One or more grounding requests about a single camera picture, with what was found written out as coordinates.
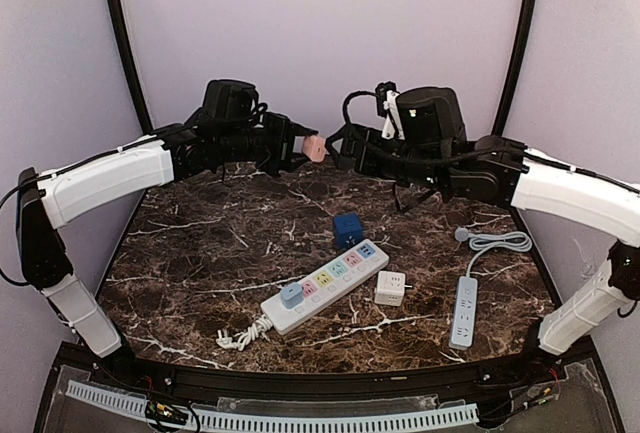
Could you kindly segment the pink plug adapter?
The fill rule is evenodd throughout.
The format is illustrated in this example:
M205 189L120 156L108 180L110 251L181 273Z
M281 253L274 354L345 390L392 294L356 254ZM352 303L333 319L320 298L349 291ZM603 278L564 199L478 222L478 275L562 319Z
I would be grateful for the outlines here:
M322 163L327 155L326 140L320 135L306 136L302 143L302 153L314 163Z

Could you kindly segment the white multicolour power strip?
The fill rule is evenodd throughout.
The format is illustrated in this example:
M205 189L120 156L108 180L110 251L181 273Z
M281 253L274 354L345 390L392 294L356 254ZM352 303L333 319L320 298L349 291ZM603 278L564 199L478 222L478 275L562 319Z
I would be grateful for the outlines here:
M317 316L337 300L377 274L389 263L389 255L365 239L307 276L294 282L302 286L304 300L286 309L279 293L260 304L273 328L285 335Z

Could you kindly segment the light blue plug adapter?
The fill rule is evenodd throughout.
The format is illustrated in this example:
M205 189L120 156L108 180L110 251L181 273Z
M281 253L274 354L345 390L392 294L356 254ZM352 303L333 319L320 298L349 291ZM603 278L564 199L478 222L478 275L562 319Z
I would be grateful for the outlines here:
M292 282L280 290L279 297L283 306L290 310L304 300L304 292L299 283Z

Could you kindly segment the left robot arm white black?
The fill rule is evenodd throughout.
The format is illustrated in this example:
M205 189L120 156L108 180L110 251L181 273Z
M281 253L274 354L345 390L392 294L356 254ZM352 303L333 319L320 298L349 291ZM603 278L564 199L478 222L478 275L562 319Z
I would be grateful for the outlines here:
M9 192L17 198L23 278L8 282L42 294L97 357L126 353L121 333L76 275L59 229L119 198L231 162L252 162L272 177L291 172L312 157L295 152L296 140L318 138L317 131L278 113L225 119L197 110L183 124L156 129L70 166L42 173L26 169Z

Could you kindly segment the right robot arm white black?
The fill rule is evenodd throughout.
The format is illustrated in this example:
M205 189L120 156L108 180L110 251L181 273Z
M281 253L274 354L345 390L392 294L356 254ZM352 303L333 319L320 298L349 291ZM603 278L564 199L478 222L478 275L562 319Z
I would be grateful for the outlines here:
M500 136L476 141L387 139L346 124L325 143L334 164L406 187L429 188L448 201L468 198L504 209L536 211L615 237L594 279L538 322L536 345L565 353L617 309L639 299L639 188L562 163Z

